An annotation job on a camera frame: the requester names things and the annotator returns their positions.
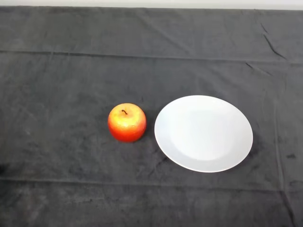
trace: white wall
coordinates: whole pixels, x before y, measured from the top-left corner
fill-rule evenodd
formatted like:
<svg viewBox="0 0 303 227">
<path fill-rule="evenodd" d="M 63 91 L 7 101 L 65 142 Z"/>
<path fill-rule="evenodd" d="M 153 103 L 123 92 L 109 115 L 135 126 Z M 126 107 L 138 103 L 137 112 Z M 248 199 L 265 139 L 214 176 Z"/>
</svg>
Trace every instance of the white wall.
<svg viewBox="0 0 303 227">
<path fill-rule="evenodd" d="M 303 10 L 303 0 L 0 0 L 0 5 Z"/>
</svg>

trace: dark gray cloth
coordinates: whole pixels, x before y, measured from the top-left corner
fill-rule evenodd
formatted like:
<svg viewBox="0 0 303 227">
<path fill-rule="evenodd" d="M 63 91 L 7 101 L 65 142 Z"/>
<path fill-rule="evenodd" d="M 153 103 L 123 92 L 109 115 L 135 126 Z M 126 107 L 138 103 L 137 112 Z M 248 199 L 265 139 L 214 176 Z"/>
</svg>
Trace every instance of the dark gray cloth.
<svg viewBox="0 0 303 227">
<path fill-rule="evenodd" d="M 0 226 L 303 226 L 303 12 L 0 8 Z M 170 161 L 153 127 L 188 95 L 239 108 L 238 166 Z M 119 103 L 148 128 L 120 143 Z"/>
</svg>

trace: gray tablecloth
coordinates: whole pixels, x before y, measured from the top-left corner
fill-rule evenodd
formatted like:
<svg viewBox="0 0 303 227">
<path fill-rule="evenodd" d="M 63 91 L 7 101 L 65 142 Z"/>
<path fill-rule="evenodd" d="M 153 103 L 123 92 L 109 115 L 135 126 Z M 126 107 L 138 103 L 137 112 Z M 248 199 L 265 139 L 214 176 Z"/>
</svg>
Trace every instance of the gray tablecloth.
<svg viewBox="0 0 303 227">
<path fill-rule="evenodd" d="M 221 98 L 254 133 L 204 174 L 159 149 L 172 100 Z M 139 105 L 145 136 L 107 129 Z M 303 12 L 0 8 L 0 226 L 303 226 Z"/>
</svg>

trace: plate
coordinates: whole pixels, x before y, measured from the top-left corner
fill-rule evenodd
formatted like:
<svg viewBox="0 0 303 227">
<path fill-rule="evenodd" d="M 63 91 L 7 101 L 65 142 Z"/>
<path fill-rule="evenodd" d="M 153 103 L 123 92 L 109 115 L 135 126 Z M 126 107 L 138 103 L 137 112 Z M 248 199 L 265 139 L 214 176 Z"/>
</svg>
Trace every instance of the plate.
<svg viewBox="0 0 303 227">
<path fill-rule="evenodd" d="M 236 166 L 248 155 L 253 141 L 244 114 L 210 96 L 186 96 L 166 105 L 156 119 L 155 137 L 172 161 L 205 173 Z"/>
</svg>

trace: apple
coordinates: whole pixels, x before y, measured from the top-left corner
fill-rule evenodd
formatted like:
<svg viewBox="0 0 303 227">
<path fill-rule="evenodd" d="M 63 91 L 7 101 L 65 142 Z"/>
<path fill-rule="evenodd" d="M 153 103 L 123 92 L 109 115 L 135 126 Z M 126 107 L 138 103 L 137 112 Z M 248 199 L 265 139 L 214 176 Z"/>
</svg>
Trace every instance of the apple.
<svg viewBox="0 0 303 227">
<path fill-rule="evenodd" d="M 123 103 L 112 109 L 108 116 L 108 128 L 117 140 L 134 142 L 145 132 L 146 117 L 135 104 Z"/>
</svg>

